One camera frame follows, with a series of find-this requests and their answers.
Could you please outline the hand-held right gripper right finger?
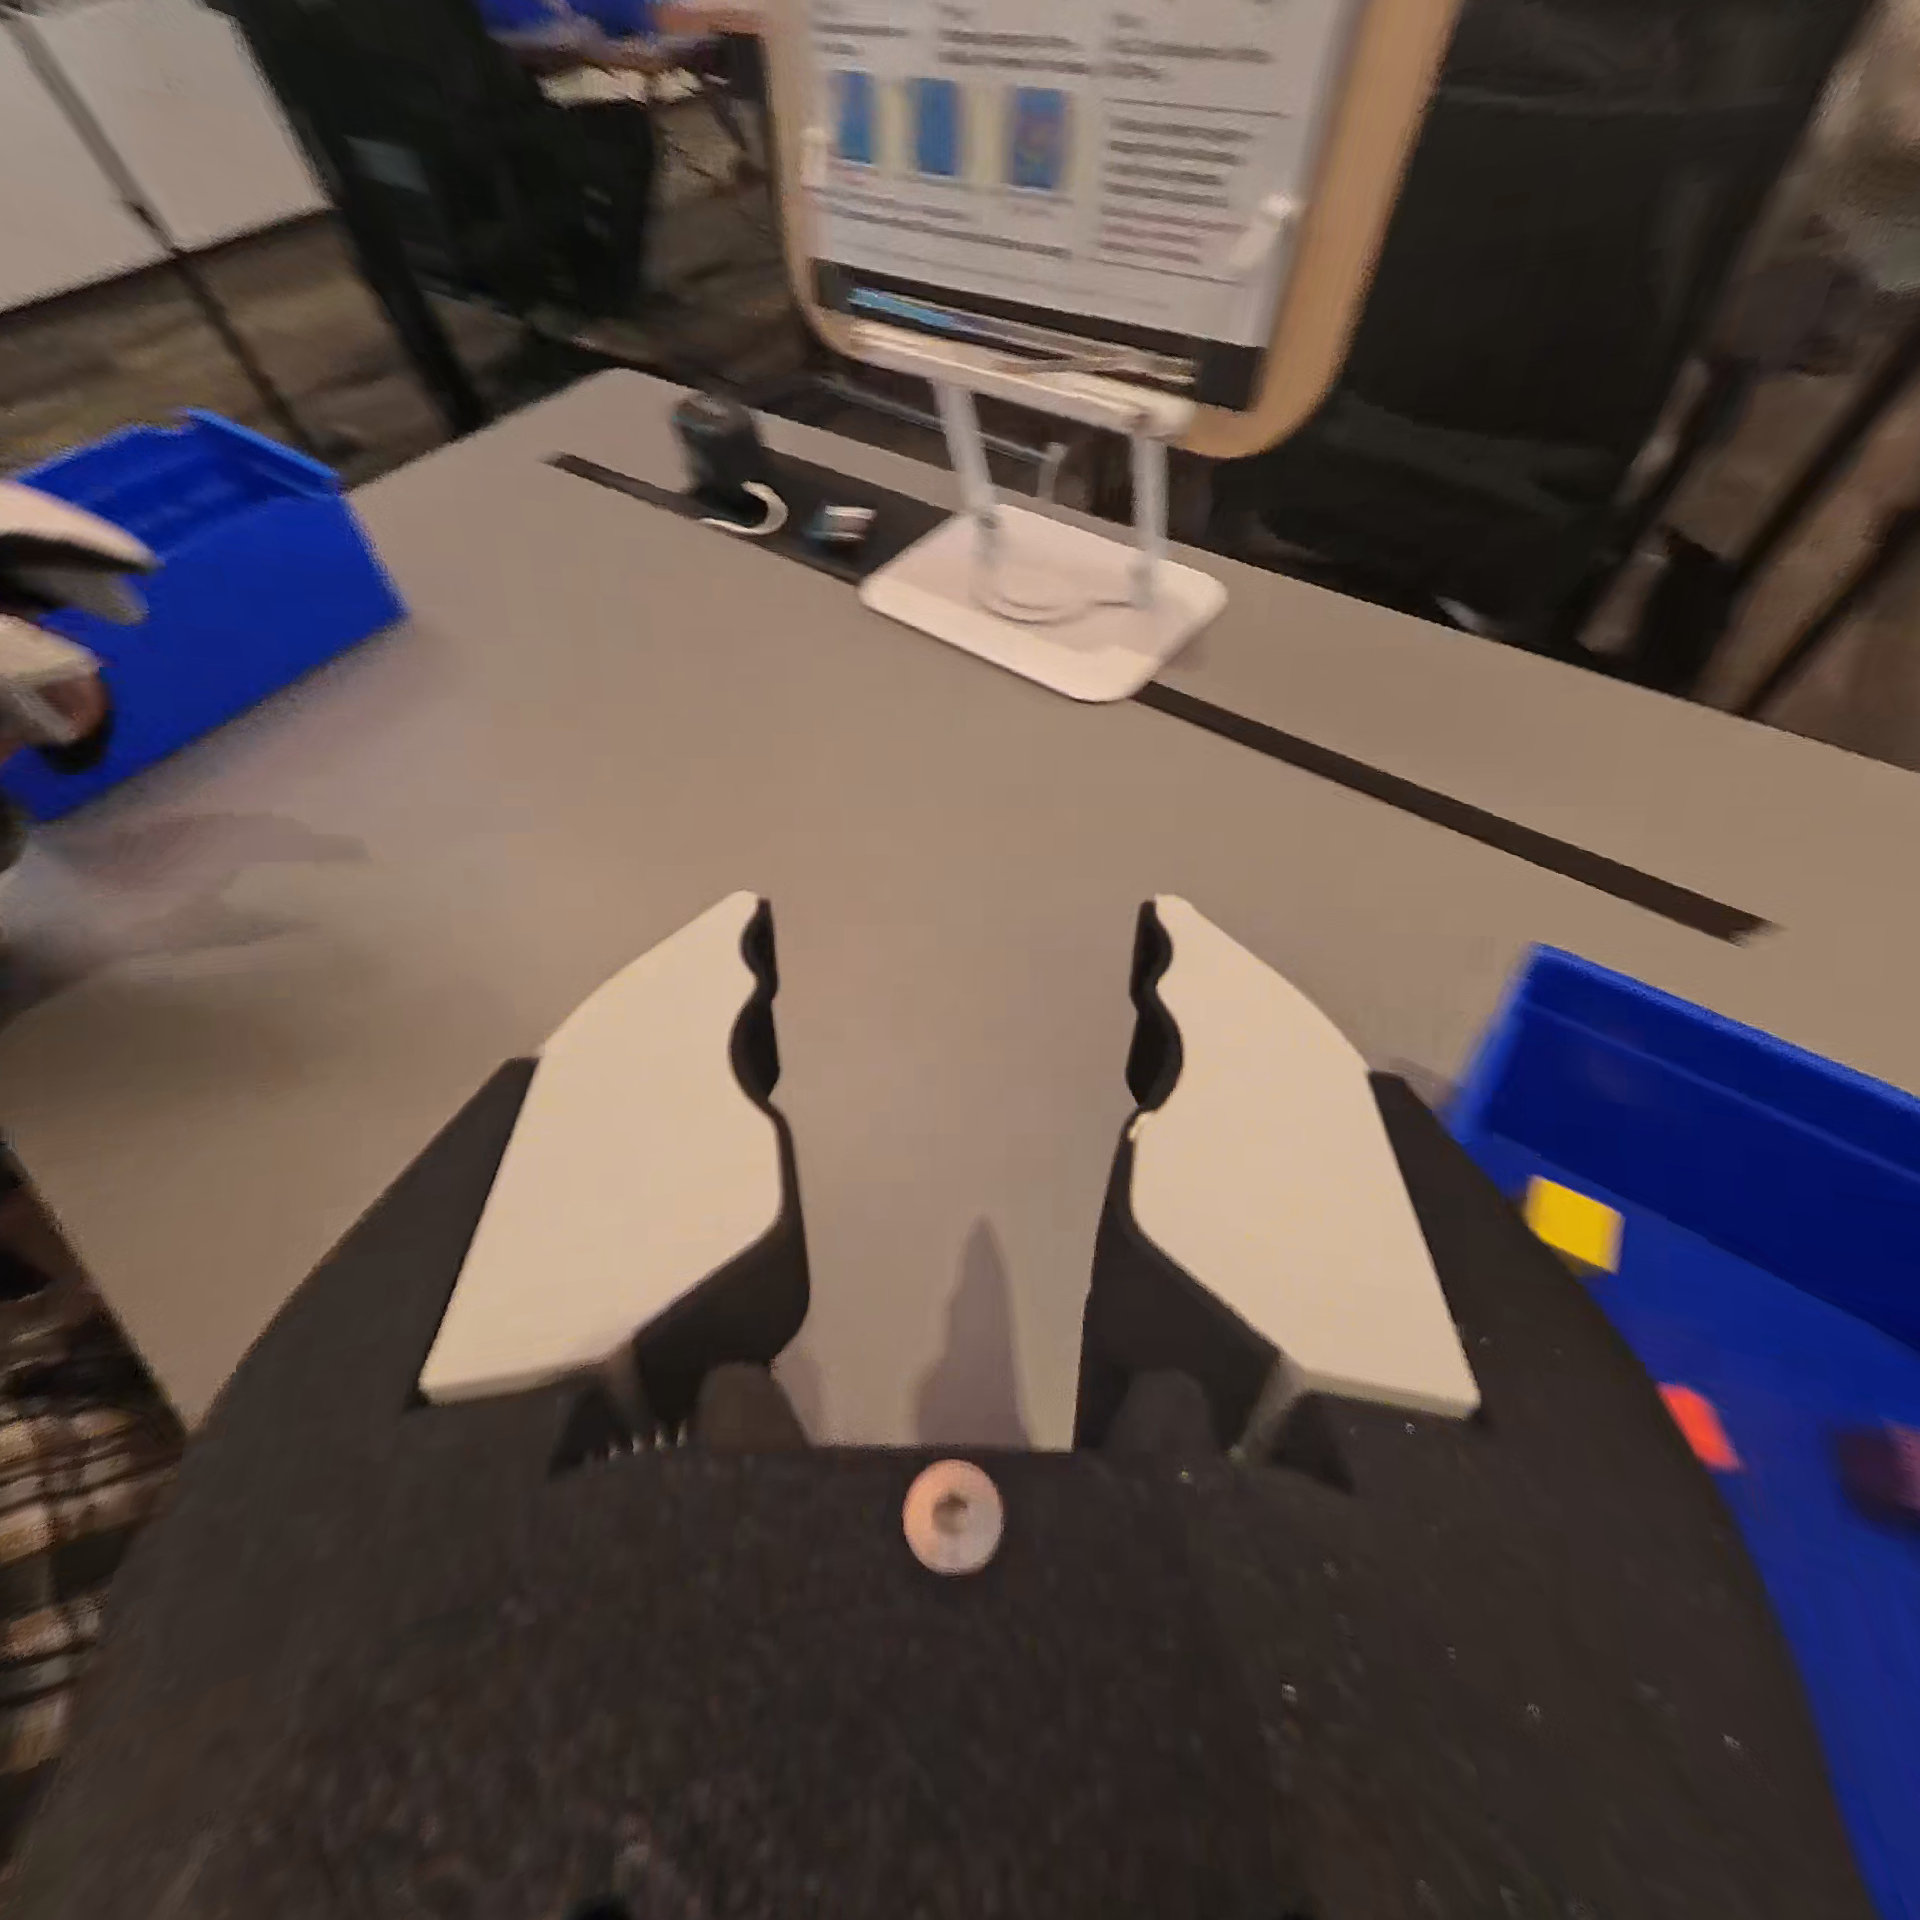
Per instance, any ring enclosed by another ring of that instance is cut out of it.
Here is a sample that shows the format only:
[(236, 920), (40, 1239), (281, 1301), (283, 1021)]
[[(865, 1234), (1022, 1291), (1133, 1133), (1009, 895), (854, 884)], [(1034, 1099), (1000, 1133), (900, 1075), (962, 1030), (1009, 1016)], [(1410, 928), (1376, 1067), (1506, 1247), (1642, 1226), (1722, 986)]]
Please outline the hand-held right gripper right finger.
[(1310, 1398), (1465, 1424), (1478, 1384), (1363, 1053), (1194, 904), (1141, 904), (1133, 1114), (1099, 1202), (1078, 1445), (1178, 1376), (1225, 1454)]

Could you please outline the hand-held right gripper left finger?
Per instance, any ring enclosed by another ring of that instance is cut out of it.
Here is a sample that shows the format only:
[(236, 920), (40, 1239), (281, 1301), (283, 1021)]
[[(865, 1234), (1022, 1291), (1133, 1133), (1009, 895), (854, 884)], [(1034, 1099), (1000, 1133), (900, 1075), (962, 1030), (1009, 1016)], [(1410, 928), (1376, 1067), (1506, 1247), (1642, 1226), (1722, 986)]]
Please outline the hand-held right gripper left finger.
[(795, 1138), (774, 1104), (770, 902), (731, 891), (546, 1039), (418, 1372), (429, 1406), (627, 1370), (691, 1409), (770, 1370), (811, 1305)]

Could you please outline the purple cube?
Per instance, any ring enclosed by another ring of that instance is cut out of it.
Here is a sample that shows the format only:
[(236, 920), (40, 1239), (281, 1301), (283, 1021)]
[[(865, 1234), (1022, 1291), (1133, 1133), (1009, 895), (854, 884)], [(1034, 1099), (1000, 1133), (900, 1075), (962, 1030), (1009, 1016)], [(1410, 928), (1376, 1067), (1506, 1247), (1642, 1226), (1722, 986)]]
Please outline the purple cube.
[(1916, 1527), (1916, 1426), (1839, 1426), (1831, 1459), (1842, 1496), (1859, 1515)]

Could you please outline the black round device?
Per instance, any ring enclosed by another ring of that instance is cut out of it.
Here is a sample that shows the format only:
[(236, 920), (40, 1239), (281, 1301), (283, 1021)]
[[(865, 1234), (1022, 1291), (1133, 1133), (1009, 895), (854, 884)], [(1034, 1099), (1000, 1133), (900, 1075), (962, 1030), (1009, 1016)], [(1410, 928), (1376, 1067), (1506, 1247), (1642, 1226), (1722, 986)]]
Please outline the black round device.
[(685, 487), (726, 516), (755, 516), (770, 493), (770, 463), (755, 414), (726, 394), (689, 393), (672, 405)]

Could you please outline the red cube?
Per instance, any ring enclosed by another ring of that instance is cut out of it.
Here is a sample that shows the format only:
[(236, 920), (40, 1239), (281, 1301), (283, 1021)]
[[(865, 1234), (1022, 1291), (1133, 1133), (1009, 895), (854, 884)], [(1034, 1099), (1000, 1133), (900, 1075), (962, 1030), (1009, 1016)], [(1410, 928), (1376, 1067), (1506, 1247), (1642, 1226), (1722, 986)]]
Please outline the red cube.
[(1711, 1477), (1739, 1477), (1745, 1463), (1736, 1445), (1731, 1439), (1722, 1412), (1697, 1387), (1662, 1383), (1659, 1398), (1700, 1471)]

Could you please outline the yellow cube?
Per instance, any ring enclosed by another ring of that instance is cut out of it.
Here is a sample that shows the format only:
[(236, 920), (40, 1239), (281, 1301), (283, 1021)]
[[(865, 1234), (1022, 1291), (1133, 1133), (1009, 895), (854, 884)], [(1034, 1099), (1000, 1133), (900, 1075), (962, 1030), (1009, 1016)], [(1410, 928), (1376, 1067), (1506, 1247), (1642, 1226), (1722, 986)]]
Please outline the yellow cube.
[(1522, 1218), (1534, 1240), (1582, 1273), (1616, 1273), (1622, 1254), (1622, 1214), (1565, 1183), (1531, 1177)]

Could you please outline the blue plastic bin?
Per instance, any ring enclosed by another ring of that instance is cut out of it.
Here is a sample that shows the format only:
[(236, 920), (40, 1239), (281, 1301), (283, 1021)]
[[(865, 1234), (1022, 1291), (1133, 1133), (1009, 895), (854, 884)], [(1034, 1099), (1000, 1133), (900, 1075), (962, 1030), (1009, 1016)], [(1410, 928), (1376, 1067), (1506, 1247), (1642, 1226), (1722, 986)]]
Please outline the blue plastic bin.
[(1865, 1887), (1916, 1916), (1916, 1527), (1859, 1515), (1831, 1459), (1839, 1426), (1916, 1426), (1916, 1099), (1531, 947), (1448, 1126), (1519, 1210), (1543, 1177), (1622, 1214), (1620, 1272), (1571, 1272), (1722, 1412)]
[(27, 749), (4, 794), (61, 821), (404, 622), (394, 583), (321, 461), (212, 412), (126, 426), (14, 474), (14, 485), (114, 524), (158, 571), (139, 617), (48, 612), (106, 684), (107, 735), (89, 766)]

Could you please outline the wood-framed instruction board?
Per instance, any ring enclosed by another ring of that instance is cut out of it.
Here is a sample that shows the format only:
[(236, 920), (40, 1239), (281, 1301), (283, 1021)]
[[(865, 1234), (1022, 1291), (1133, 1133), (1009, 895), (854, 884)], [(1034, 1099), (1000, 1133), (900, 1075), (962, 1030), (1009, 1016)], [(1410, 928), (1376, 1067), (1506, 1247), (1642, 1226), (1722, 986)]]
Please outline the wood-framed instruction board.
[(854, 362), (1209, 461), (1328, 398), (1460, 4), (764, 4), (790, 287)]

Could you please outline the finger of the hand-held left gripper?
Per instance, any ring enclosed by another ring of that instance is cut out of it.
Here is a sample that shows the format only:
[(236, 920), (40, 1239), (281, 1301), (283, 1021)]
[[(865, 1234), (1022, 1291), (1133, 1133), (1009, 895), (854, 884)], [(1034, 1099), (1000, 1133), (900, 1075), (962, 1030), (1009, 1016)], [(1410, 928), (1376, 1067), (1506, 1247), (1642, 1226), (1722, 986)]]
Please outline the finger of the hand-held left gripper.
[(76, 503), (4, 485), (4, 613), (144, 617), (158, 552)]
[(100, 662), (27, 617), (4, 617), (4, 750), (85, 749), (106, 727)]

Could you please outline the white tablet stand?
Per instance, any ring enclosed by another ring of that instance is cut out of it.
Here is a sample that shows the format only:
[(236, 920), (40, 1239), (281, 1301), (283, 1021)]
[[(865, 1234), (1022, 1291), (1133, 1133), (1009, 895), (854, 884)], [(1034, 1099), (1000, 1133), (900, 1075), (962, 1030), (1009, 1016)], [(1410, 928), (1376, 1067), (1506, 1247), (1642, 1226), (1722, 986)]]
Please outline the white tablet stand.
[[(1178, 566), (1166, 536), (1168, 448), (1193, 405), (1065, 362), (852, 325), (852, 355), (928, 379), (960, 510), (860, 585), (861, 608), (1083, 705), (1133, 698), (1225, 612), (1229, 589)], [(1118, 430), (1129, 448), (1133, 542), (995, 493), (975, 398)]]

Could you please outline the person's plaid shirt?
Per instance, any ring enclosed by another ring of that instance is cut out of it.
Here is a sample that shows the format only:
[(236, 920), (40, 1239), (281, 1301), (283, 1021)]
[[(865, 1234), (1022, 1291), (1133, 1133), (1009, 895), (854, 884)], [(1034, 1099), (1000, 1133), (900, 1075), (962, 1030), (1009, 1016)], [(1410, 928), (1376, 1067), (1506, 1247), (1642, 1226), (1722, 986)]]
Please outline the person's plaid shirt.
[(56, 1771), (107, 1587), (168, 1499), (182, 1426), (83, 1280), (4, 1254), (4, 1829)]

